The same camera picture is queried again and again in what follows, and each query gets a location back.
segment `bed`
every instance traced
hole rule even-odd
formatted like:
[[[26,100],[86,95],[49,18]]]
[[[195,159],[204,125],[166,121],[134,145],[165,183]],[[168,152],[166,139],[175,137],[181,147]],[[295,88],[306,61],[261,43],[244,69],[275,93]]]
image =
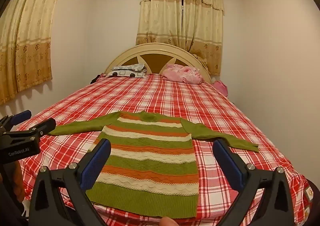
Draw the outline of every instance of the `bed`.
[[[108,77],[113,66],[145,63],[147,78]],[[200,70],[205,83],[200,85],[170,82],[162,79],[166,63],[193,66]],[[97,82],[80,89],[22,124],[18,130],[52,117],[57,124],[84,121],[111,112],[156,112],[178,116],[223,133],[232,134],[259,145],[260,152],[232,149],[244,160],[259,169],[274,170],[282,166],[288,178],[296,224],[305,222],[310,213],[313,192],[306,178],[297,173],[288,159],[254,124],[219,93],[211,84],[210,75],[201,62],[188,52],[167,44],[148,43],[135,46],[118,56]],[[99,132],[67,136],[45,136],[40,142],[41,153],[21,161],[27,198],[30,198],[37,172],[41,166],[65,168],[78,162],[94,142]],[[195,218],[178,220],[184,225],[216,225],[237,196],[226,181],[212,154],[212,143],[193,141],[199,168],[199,199]],[[263,191],[259,190],[243,225],[250,223]],[[72,206],[68,193],[65,203]],[[108,225],[150,225],[159,222],[152,218],[130,214],[95,205]]]

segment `curtain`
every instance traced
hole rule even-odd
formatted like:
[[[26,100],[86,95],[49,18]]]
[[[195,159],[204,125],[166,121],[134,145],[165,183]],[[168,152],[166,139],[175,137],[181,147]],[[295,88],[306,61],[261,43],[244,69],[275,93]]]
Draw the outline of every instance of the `curtain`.
[[[51,22],[57,0],[10,0],[0,18],[0,104],[52,79]]]
[[[220,75],[222,0],[184,0],[182,49],[206,63],[211,75]]]
[[[167,43],[181,47],[181,0],[141,0],[136,44]]]

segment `pink cloth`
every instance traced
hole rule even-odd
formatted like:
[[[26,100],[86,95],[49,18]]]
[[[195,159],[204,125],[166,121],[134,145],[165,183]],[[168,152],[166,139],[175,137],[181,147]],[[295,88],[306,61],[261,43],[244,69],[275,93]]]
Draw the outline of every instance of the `pink cloth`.
[[[223,84],[222,81],[215,81],[213,86],[223,94],[223,96],[228,97],[228,87]]]
[[[203,82],[199,69],[179,64],[167,64],[167,69],[163,71],[162,76],[164,80],[178,83],[200,84]]]

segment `cream headboard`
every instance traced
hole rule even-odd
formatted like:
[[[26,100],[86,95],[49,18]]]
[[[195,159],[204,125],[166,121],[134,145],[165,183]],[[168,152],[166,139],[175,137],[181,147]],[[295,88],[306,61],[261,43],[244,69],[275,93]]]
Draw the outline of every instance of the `cream headboard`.
[[[144,63],[147,74],[162,74],[167,63],[192,66],[200,70],[200,74],[207,83],[211,78],[202,64],[192,54],[176,46],[164,43],[145,43],[137,45],[120,54],[108,66],[105,73],[111,72],[113,66]]]

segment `cream stripe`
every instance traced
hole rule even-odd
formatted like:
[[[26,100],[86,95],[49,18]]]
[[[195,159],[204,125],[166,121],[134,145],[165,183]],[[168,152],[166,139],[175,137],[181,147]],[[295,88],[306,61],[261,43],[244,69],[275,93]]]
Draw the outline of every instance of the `cream stripe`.
[[[165,123],[165,122],[145,122],[142,120],[132,120],[132,119],[126,119],[126,118],[118,118],[118,121],[121,122],[127,122],[127,123],[135,123],[135,124],[142,124],[142,125],[157,125],[161,127],[176,127],[176,128],[182,128],[181,123]]]
[[[167,195],[184,195],[190,196],[198,194],[198,183],[193,184],[164,184],[157,183],[149,179],[138,180],[131,177],[126,177],[122,175],[100,173],[97,182],[114,184],[121,187],[147,191],[152,193],[160,193]]]
[[[92,151],[95,146],[96,146],[96,144],[95,144],[95,143],[92,143],[92,145],[89,147],[88,151]]]
[[[191,134],[189,134],[186,137],[165,137],[165,136],[154,136],[154,135],[148,135],[148,134],[142,134],[142,133],[136,133],[136,132],[122,132],[122,131],[116,131],[113,129],[108,128],[107,126],[104,126],[102,132],[106,133],[110,136],[116,136],[121,138],[150,138],[153,140],[161,140],[161,141],[189,141],[191,140]]]
[[[121,149],[111,149],[111,155],[140,161],[149,159],[169,164],[182,164],[196,161],[195,154],[165,155],[151,152],[132,152]]]

